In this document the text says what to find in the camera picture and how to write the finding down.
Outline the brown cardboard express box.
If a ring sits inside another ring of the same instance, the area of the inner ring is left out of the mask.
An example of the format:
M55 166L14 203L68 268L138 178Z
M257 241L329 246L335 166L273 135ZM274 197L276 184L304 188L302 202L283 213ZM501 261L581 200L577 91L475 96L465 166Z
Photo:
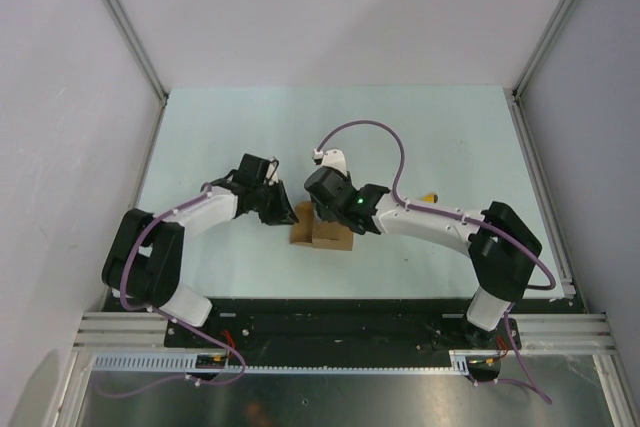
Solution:
M298 203L294 212L298 222L291 227L290 244L332 251L353 250L353 232L337 222L321 221L311 201Z

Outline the yellow utility knife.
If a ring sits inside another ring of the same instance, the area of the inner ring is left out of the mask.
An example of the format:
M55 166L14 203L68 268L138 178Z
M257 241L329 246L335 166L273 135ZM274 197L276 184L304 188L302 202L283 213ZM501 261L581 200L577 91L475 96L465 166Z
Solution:
M437 195L436 192L430 192L424 196L422 196L420 198L421 201L423 202L428 202L428 203L437 203L439 201L439 196Z

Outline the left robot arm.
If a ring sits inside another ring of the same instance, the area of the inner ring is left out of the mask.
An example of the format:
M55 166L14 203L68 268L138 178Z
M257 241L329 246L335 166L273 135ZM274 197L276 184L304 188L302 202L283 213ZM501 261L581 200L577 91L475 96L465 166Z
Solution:
M212 302L181 280L185 245L209 229L254 212L267 226L298 221L279 180L279 160L245 154L239 166L206 182L193 199L154 214L133 208L118 227L102 269L102 282L127 311L159 311L186 323L197 345L214 344L220 321Z

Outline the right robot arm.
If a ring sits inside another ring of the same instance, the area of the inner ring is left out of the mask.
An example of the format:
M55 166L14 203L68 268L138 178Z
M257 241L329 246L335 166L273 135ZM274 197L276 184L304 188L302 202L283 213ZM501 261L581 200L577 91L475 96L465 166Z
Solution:
M384 186L357 189L349 175L323 166L304 183L322 221L337 222L364 235L397 235L425 240L466 257L478 281L461 323L463 340L484 348L496 336L508 308L527 289L542 245L507 204L494 201L477 214L409 204Z

